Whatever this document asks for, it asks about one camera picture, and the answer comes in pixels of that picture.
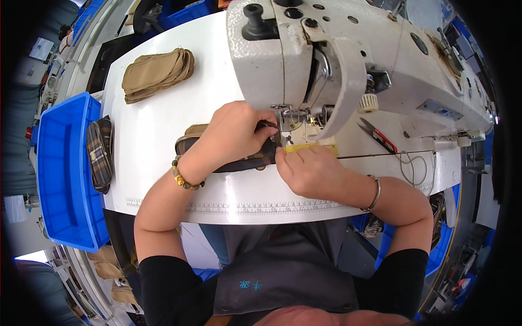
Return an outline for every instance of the silver bangle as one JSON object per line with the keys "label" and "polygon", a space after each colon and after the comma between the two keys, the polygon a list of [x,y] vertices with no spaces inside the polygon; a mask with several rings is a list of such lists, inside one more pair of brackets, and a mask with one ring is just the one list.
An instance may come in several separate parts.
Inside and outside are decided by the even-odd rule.
{"label": "silver bangle", "polygon": [[377,203],[377,199],[379,199],[379,196],[381,195],[381,181],[379,180],[379,178],[371,174],[368,174],[368,177],[374,178],[375,182],[377,183],[377,195],[375,195],[375,199],[373,200],[370,207],[368,207],[367,209],[360,208],[360,210],[365,213],[371,212],[373,210],[373,208],[375,207],[375,203]]}

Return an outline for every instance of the bracelet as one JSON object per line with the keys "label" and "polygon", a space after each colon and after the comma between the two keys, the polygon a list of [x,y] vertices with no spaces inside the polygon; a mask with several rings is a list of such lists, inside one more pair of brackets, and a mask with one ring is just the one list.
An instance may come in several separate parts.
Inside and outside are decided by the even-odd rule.
{"label": "bracelet", "polygon": [[177,185],[182,186],[187,190],[198,190],[199,188],[203,188],[205,186],[205,180],[201,181],[199,185],[191,186],[185,182],[185,179],[180,174],[180,170],[177,169],[177,163],[180,160],[181,155],[176,155],[174,160],[172,161],[172,173],[174,174],[174,178],[176,179]]}
{"label": "bracelet", "polygon": [[373,208],[375,207],[375,203],[377,203],[377,199],[379,199],[379,196],[381,195],[381,181],[379,180],[379,178],[371,174],[368,174],[367,176],[374,178],[375,182],[377,183],[377,195],[375,195],[375,199],[373,200],[370,207],[368,207],[367,209],[360,208],[360,210],[365,213],[371,212],[373,210]]}

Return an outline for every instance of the plaid pouch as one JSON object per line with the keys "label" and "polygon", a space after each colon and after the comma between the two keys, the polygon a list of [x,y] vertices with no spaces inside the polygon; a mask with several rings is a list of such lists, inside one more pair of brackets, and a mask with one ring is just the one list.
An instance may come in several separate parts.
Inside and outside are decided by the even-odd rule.
{"label": "plaid pouch", "polygon": [[109,116],[91,122],[87,128],[87,155],[94,189],[106,195],[112,180],[113,130]]}
{"label": "plaid pouch", "polygon": [[[208,124],[204,125],[192,125],[186,131],[183,137],[179,137],[176,141],[175,149],[177,155],[185,154],[188,149],[194,145],[194,143],[202,136],[205,129],[207,129]],[[274,124],[267,121],[260,121],[257,123],[256,130],[259,130],[265,126],[275,127]],[[277,140],[280,138],[280,133],[278,132],[272,137],[269,137],[261,149],[244,159],[240,159],[235,162],[230,162],[215,170],[214,173],[222,173],[222,172],[236,172],[249,170],[251,168],[256,168],[258,170],[263,170],[265,166],[269,164],[275,164],[276,162],[276,147],[281,146],[281,144],[277,143]]]}

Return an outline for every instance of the white table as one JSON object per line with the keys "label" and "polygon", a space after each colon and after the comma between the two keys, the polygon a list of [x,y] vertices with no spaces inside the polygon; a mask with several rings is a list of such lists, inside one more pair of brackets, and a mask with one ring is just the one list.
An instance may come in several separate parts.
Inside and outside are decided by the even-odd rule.
{"label": "white table", "polygon": [[[194,74],[151,98],[126,105],[121,88],[125,68],[140,55],[170,52],[178,46],[194,53]],[[185,129],[192,124],[208,123],[220,106],[242,99],[228,49],[225,12],[170,29],[116,60],[111,65],[102,101],[101,115],[109,115],[115,126],[114,178],[109,193],[104,196],[104,207],[135,215],[150,187],[171,168],[176,155],[174,144]],[[431,139],[407,139],[403,136],[399,115],[394,113],[379,111],[365,118],[379,128],[399,151],[406,150],[411,157],[424,157],[428,171],[424,183],[418,188],[425,194],[430,190],[431,193],[439,192],[460,182],[458,148],[433,154]],[[387,154],[364,133],[357,126],[358,120],[354,114],[336,135],[340,157],[343,157],[341,163],[358,173],[404,179],[397,158]],[[414,168],[415,182],[419,182],[424,174],[422,160],[415,160]],[[410,166],[404,165],[403,169],[411,178]],[[271,165],[263,171],[210,175],[205,187],[195,193],[184,221],[278,224],[327,220],[359,213],[358,209],[293,194],[279,177],[276,167]]]}

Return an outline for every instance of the beaded bracelet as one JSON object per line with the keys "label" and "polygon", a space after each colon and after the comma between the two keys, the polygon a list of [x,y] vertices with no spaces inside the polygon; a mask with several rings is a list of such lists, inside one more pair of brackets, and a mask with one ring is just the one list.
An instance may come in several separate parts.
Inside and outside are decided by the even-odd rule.
{"label": "beaded bracelet", "polygon": [[203,188],[205,186],[205,180],[201,181],[199,185],[191,186],[185,182],[185,179],[180,174],[180,170],[177,169],[177,162],[180,160],[181,155],[176,155],[174,160],[172,161],[172,173],[174,174],[174,178],[176,179],[177,185],[182,186],[187,190],[198,190],[199,188]]}

